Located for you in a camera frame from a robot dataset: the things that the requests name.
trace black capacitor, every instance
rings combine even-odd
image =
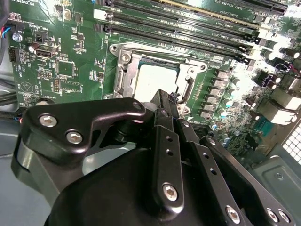
[[[276,89],[277,85],[276,83],[274,83],[273,81],[269,81],[267,86],[270,88],[270,89]]]
[[[273,77],[271,77],[271,80],[275,83],[280,83],[281,81],[281,78],[279,78],[278,76],[276,75],[273,75]]]
[[[285,54],[294,59],[297,59],[300,56],[300,52],[292,50],[292,49],[286,49]]]
[[[248,103],[248,105],[250,105],[251,107],[255,107],[256,103],[251,99],[251,98],[247,98],[246,102]]]
[[[260,115],[255,111],[250,111],[250,116],[252,117],[252,119],[255,119],[256,121],[260,119]]]

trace green circuit board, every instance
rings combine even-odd
[[[261,89],[254,80],[261,70],[275,73],[262,54],[270,49],[268,43],[254,44],[246,36],[264,35],[295,50],[301,42],[299,0],[275,0],[287,6],[285,12],[282,5],[272,11],[261,1],[252,2],[257,6],[239,0],[11,0],[10,24],[15,30],[9,35],[10,58],[19,106],[34,106],[41,98],[55,103],[104,99],[114,92],[116,80],[118,59],[111,45],[160,47],[207,64],[195,78],[186,103],[189,112],[182,116],[196,125],[214,121],[217,137],[227,133],[228,149],[239,154],[248,133],[261,132],[245,99],[258,97],[260,103],[269,97],[272,90]],[[13,33],[22,40],[13,40]],[[248,56],[242,45],[253,48]],[[278,57],[293,60],[281,52]],[[255,60],[246,64],[246,58]],[[214,94],[214,108],[202,114],[217,70],[227,71],[229,77]],[[234,77],[243,84],[236,97],[227,92],[234,87]],[[235,105],[224,106],[225,98]],[[221,117],[220,108],[227,117]],[[273,125],[265,128],[270,131]]]

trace black ram slot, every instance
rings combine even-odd
[[[212,53],[218,56],[222,56],[222,57],[229,57],[231,59],[235,59],[235,57],[237,56],[237,54],[235,53],[231,53],[231,52],[227,52],[227,51],[223,51],[220,49],[215,49],[215,48],[210,48],[210,47],[206,47],[206,46],[201,46],[201,45],[196,45],[193,43],[185,43],[181,40],[175,40],[169,37],[162,37],[156,34],[152,34],[152,33],[148,33],[148,32],[142,32],[142,31],[138,31],[138,30],[134,30],[134,29],[130,29],[130,28],[125,28],[125,27],[120,27],[120,26],[115,26],[115,25],[111,25],[110,24],[110,32],[117,32],[120,34],[125,34],[125,35],[131,35],[131,36],[136,36],[136,37],[140,37],[143,39],[149,39],[149,40],[155,40],[155,41],[160,41],[166,44],[172,44],[172,45],[177,45],[179,47],[184,47],[184,48],[189,48],[192,50],[196,50],[196,51],[203,51],[203,52],[208,52],[208,53]]]
[[[288,8],[287,5],[270,0],[226,0],[240,6],[245,6],[258,11],[266,12],[272,15],[283,16]]]
[[[136,8],[136,7],[132,7],[132,6],[128,6],[128,7],[122,7],[122,6],[115,6],[115,8],[119,8],[119,9],[131,9],[133,10],[133,13],[135,13],[135,9],[138,9],[140,10],[141,8]],[[167,14],[167,16],[164,14],[164,12],[160,12],[160,11],[156,11],[154,14],[154,11],[153,10],[149,10],[151,11],[152,13],[146,13],[146,12],[141,12],[139,11],[140,14],[143,14],[143,15],[146,15],[146,16],[154,16],[156,15],[157,16],[157,19],[162,19],[162,20],[172,20],[174,23],[179,23],[179,24],[187,24],[187,25],[193,25],[193,26],[199,26],[199,27],[202,27],[202,28],[206,28],[206,29],[210,29],[212,31],[215,31],[215,32],[219,32],[219,33],[227,33],[227,35],[231,36],[232,38],[235,38],[235,39],[241,39],[243,40],[243,37],[245,35],[245,33],[243,32],[239,32],[239,31],[235,31],[235,30],[231,30],[229,28],[226,28],[226,27],[220,27],[220,26],[217,26],[217,25],[214,25],[214,24],[210,24],[210,23],[206,23],[206,22],[200,22],[200,21],[196,21],[196,20],[193,20],[193,19],[187,19],[183,16],[175,16],[175,15],[172,15],[172,14]]]
[[[140,26],[140,24],[132,23],[132,22],[129,22],[128,20],[114,20],[114,21],[118,21],[121,24],[126,24],[128,26],[129,25],[133,25],[133,26],[136,26],[136,27]],[[184,35],[184,34],[180,34],[178,31],[175,31],[175,30],[169,31],[169,30],[166,30],[166,29],[158,29],[157,27],[153,27],[153,26],[149,26],[149,25],[143,25],[143,27],[153,29],[157,32],[170,33],[171,35],[173,35],[173,34],[177,35],[178,34],[178,35],[181,35],[182,37],[186,37],[187,39],[193,39],[194,41],[197,41],[199,43],[193,43],[193,42],[190,42],[190,41],[185,41],[185,40],[182,40],[182,39],[177,39],[177,38],[172,37],[171,39],[174,42],[175,42],[175,40],[180,40],[181,42],[185,42],[189,45],[192,45],[192,44],[201,45],[201,46],[216,48],[218,50],[221,49],[221,50],[229,51],[229,52],[238,52],[238,50],[239,50],[239,45],[238,44],[233,47],[233,46],[226,45],[226,44],[223,44],[223,43],[220,43],[220,42],[217,42],[217,41],[212,41],[212,38],[208,38],[208,37],[202,37],[202,38],[190,37],[190,36],[187,36],[187,35]]]
[[[201,34],[199,32],[193,32],[193,31],[185,30],[185,29],[178,28],[178,27],[173,27],[173,26],[166,25],[166,24],[161,24],[161,23],[156,23],[156,22],[153,22],[153,21],[148,21],[148,20],[138,18],[138,17],[134,17],[134,16],[123,15],[123,14],[120,14],[120,13],[112,13],[112,14],[114,15],[114,18],[119,18],[119,19],[125,20],[125,22],[129,21],[129,22],[133,22],[133,23],[140,23],[140,24],[149,25],[149,26],[152,26],[154,28],[169,30],[169,31],[172,31],[172,32],[176,31],[176,32],[181,33],[181,34],[193,36],[193,37],[196,37],[196,38],[206,39],[208,41],[215,41],[215,42],[225,44],[225,45],[229,45],[229,46],[232,46],[232,47],[235,47],[235,48],[239,48],[239,45],[240,45],[239,43],[236,43],[236,42],[233,42],[233,41],[230,41],[230,40],[227,40],[227,39],[216,38],[216,37],[214,37],[210,34]],[[205,28],[205,29],[207,29],[208,31],[214,32],[216,34],[219,34],[221,36],[223,35],[223,36],[228,36],[230,38],[242,40],[239,36],[224,34],[223,32],[219,32],[219,31],[216,31],[216,30],[213,30],[213,29],[208,29],[208,28]]]
[[[151,2],[155,5],[164,6],[162,3],[159,3],[159,2],[156,2],[156,1],[151,1]],[[140,11],[140,13],[148,12],[148,13],[151,13],[152,15],[163,16],[163,17],[169,18],[169,19],[174,19],[174,20],[181,19],[183,21],[188,21],[189,24],[195,24],[195,25],[199,25],[199,26],[207,25],[207,26],[210,26],[210,27],[213,27],[213,28],[224,30],[224,31],[226,31],[228,33],[232,33],[232,34],[241,34],[241,35],[244,34],[243,32],[234,31],[234,30],[231,30],[231,29],[228,29],[228,28],[225,28],[225,27],[220,27],[220,26],[217,26],[217,25],[214,25],[214,24],[201,22],[201,21],[198,21],[198,20],[194,20],[194,19],[191,19],[191,18],[181,16],[181,15],[175,15],[173,13],[168,13],[168,12],[165,12],[165,11],[155,10],[154,8],[149,8],[149,7],[137,5],[137,4],[127,2],[127,1],[124,1],[124,0],[114,0],[114,7],[119,8],[118,6],[120,8],[125,7],[125,8],[129,8],[129,9],[135,9],[135,10]],[[183,11],[183,12],[186,12],[186,13],[194,14],[194,15],[197,15],[197,16],[210,18],[210,19],[213,19],[217,22],[221,22],[221,23],[224,23],[224,24],[240,26],[244,29],[249,29],[250,31],[255,31],[255,29],[249,28],[249,27],[245,26],[244,24],[233,23],[233,22],[230,22],[230,21],[226,21],[226,20],[223,20],[223,19],[212,17],[212,16],[209,16],[207,14],[202,14],[202,13],[199,13],[199,12],[195,13],[195,12],[188,11],[188,10],[185,10],[185,9],[182,9],[182,8],[178,8],[178,7],[175,7],[175,6],[172,6],[172,5],[168,5],[168,7],[176,9],[176,10],[180,10],[180,11]]]

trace dimm slot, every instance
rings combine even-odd
[[[133,29],[133,27],[136,27],[137,30],[138,30],[139,26],[141,26],[140,24],[132,23],[132,22],[129,22],[129,21],[126,21],[126,20],[117,20],[117,22],[119,23],[118,26],[121,26],[121,24],[126,24],[127,27],[131,26],[130,28],[132,28],[132,29]],[[159,28],[156,28],[156,27],[148,26],[148,25],[143,25],[143,29],[154,30],[154,31],[145,31],[145,32],[157,34],[157,35],[163,37],[163,39],[165,37],[169,37],[169,38],[171,37],[172,39],[180,40],[182,42],[186,42],[189,45],[197,44],[197,45],[202,45],[202,46],[206,46],[206,47],[216,48],[218,50],[221,49],[221,50],[224,50],[224,51],[238,53],[238,46],[233,47],[233,46],[230,46],[230,45],[226,45],[226,44],[223,44],[223,43],[212,41],[212,40],[208,39],[207,37],[206,38],[203,37],[201,39],[196,38],[196,37],[189,37],[187,35],[181,35],[181,34],[175,32],[175,31],[168,31],[166,29],[159,29]]]
[[[190,10],[191,12],[196,12],[197,14],[207,15],[210,18],[216,17],[216,18],[228,21],[228,22],[237,23],[237,24],[240,24],[240,25],[244,25],[246,27],[252,27],[256,30],[258,30],[260,28],[268,30],[268,31],[270,30],[269,28],[261,27],[259,24],[254,24],[254,23],[250,23],[248,21],[244,21],[244,20],[241,20],[241,19],[232,18],[232,17],[226,16],[226,15],[215,13],[215,12],[205,10],[205,9],[202,9],[202,8],[198,8],[198,7],[195,7],[195,6],[179,3],[177,1],[172,1],[172,0],[151,0],[151,1],[152,2],[157,2],[157,3],[160,3],[160,4],[163,2],[163,3],[166,3],[166,4],[172,5],[174,7],[177,7],[177,8],[184,8],[186,10]]]
[[[112,13],[112,14],[114,15],[114,18],[119,18],[119,19],[126,20],[126,21],[129,21],[129,22],[134,22],[134,23],[139,22],[139,23],[142,23],[142,24],[145,24],[145,25],[153,26],[155,28],[161,28],[161,29],[170,30],[170,31],[173,31],[173,32],[177,31],[178,33],[194,36],[196,38],[207,39],[209,41],[213,40],[213,41],[219,42],[221,44],[226,44],[226,45],[229,45],[229,46],[232,46],[232,47],[235,47],[235,48],[239,48],[239,45],[240,45],[239,43],[236,43],[236,42],[233,42],[230,39],[227,39],[227,37],[238,39],[237,37],[227,36],[227,34],[224,34],[222,32],[218,32],[218,31],[215,31],[215,30],[211,30],[211,29],[209,31],[212,31],[212,32],[215,32],[215,33],[201,34],[199,32],[193,32],[193,31],[190,31],[190,30],[185,30],[185,29],[174,27],[174,26],[167,25],[167,24],[160,24],[160,23],[156,23],[156,22],[153,22],[153,21],[148,21],[148,20],[138,18],[138,17],[134,17],[134,16],[124,15],[124,14],[120,14],[120,13]],[[221,37],[225,37],[225,38],[224,39],[216,38],[216,37],[213,36],[213,34],[220,35]]]
[[[151,0],[145,0],[145,1],[146,2],[151,2],[152,4],[158,5],[158,6],[161,6],[161,7],[171,8],[171,9],[181,11],[183,13],[189,13],[189,14],[192,14],[192,15],[195,15],[195,16],[201,16],[201,17],[204,17],[204,18],[207,18],[207,19],[210,19],[210,20],[214,20],[216,23],[219,22],[221,24],[226,24],[229,27],[236,27],[237,29],[245,30],[247,33],[252,33],[253,31],[257,30],[257,28],[256,29],[254,29],[253,27],[250,28],[250,27],[247,27],[245,25],[240,25],[240,24],[235,23],[235,22],[227,21],[227,20],[220,19],[220,18],[217,18],[217,17],[212,17],[210,15],[203,14],[203,13],[200,13],[200,12],[195,13],[195,12],[191,12],[191,11],[188,11],[188,10],[184,10],[183,8],[180,9],[180,8],[172,6],[172,5],[166,6],[166,5],[163,5],[162,3],[151,1]],[[187,20],[187,22],[189,24],[197,24],[197,25],[206,24],[208,26],[212,26],[212,27],[215,27],[215,28],[218,28],[218,29],[222,29],[222,30],[225,30],[225,31],[228,31],[228,32],[237,32],[239,34],[244,34],[245,33],[245,32],[242,32],[242,31],[228,29],[228,28],[225,28],[225,27],[222,27],[222,26],[217,26],[217,25],[210,24],[210,23],[201,22],[199,20],[192,19],[192,18],[189,18],[189,17],[184,17],[184,16],[181,16],[179,14],[173,14],[173,13],[169,13],[169,12],[166,12],[166,11],[160,11],[160,10],[157,10],[157,9],[154,9],[154,8],[149,8],[149,7],[146,7],[146,6],[138,5],[138,4],[128,2],[128,1],[125,1],[125,0],[114,0],[114,7],[116,7],[115,5],[116,6],[124,6],[126,8],[137,9],[137,10],[141,10],[141,11],[142,10],[143,11],[148,11],[149,13],[152,13],[153,15],[163,16],[163,17],[169,18],[169,19],[176,19],[176,20],[177,19],[182,19],[182,20],[185,20],[185,21]]]
[[[283,16],[288,8],[287,5],[283,5],[274,1],[268,0],[226,0],[230,3],[235,3],[247,8],[256,9],[261,12],[266,12],[272,15]]]
[[[169,38],[169,37],[162,37],[162,36],[152,34],[152,33],[148,33],[148,32],[142,32],[142,31],[139,31],[139,30],[134,30],[134,29],[129,29],[129,28],[125,28],[125,27],[115,26],[113,24],[110,24],[110,26],[111,26],[111,33],[116,32],[116,33],[119,33],[119,34],[137,36],[137,37],[143,38],[144,40],[149,39],[149,40],[160,41],[160,42],[165,43],[165,44],[172,44],[172,45],[175,44],[179,47],[189,48],[189,49],[195,50],[195,51],[203,51],[203,52],[215,54],[215,55],[221,56],[221,57],[228,57],[228,59],[235,59],[235,57],[237,56],[237,54],[227,52],[227,51],[224,51],[224,50],[220,50],[220,49],[195,45],[193,43],[185,43],[185,42],[182,42],[182,41],[179,41],[179,40],[174,40],[174,39]]]
[[[121,6],[116,7],[115,6],[115,8],[118,8],[118,9],[123,10],[123,11],[124,10],[131,11],[131,12],[133,12],[132,15],[136,15],[137,13],[139,13],[139,14],[144,15],[144,16],[154,17],[153,14],[145,13],[145,12],[141,12],[141,11],[137,11],[137,10],[133,10],[133,9],[128,9],[126,7],[121,7]],[[216,33],[219,33],[220,35],[224,35],[224,36],[227,35],[228,37],[233,38],[233,39],[237,39],[237,40],[243,40],[243,37],[245,35],[243,32],[238,32],[238,31],[235,31],[235,30],[231,30],[229,28],[216,26],[216,25],[206,23],[206,22],[200,22],[200,23],[198,23],[198,25],[196,25],[196,23],[194,21],[187,20],[182,16],[178,16],[177,19],[173,19],[173,18],[172,19],[167,19],[164,16],[156,15],[156,19],[160,19],[162,21],[168,21],[168,22],[171,22],[171,23],[174,23],[174,24],[194,26],[194,28],[200,29],[200,30],[201,29],[207,29],[208,31],[216,32]]]

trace integrated circuit chip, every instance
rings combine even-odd
[[[74,13],[74,20],[77,23],[81,22],[81,14],[80,13]]]
[[[239,102],[233,102],[232,107],[238,107],[238,105],[239,105]]]
[[[62,76],[73,76],[74,75],[74,63],[68,61],[57,61],[56,62],[57,74]]]

